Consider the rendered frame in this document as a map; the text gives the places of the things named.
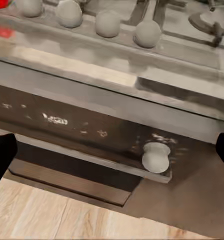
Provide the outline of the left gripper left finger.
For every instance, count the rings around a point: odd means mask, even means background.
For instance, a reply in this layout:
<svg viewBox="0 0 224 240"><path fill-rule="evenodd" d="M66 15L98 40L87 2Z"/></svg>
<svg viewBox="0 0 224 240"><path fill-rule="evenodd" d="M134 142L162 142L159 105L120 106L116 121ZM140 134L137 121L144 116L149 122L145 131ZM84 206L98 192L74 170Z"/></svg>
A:
<svg viewBox="0 0 224 240"><path fill-rule="evenodd" d="M17 152L17 141L13 133L0 136L0 180Z"/></svg>

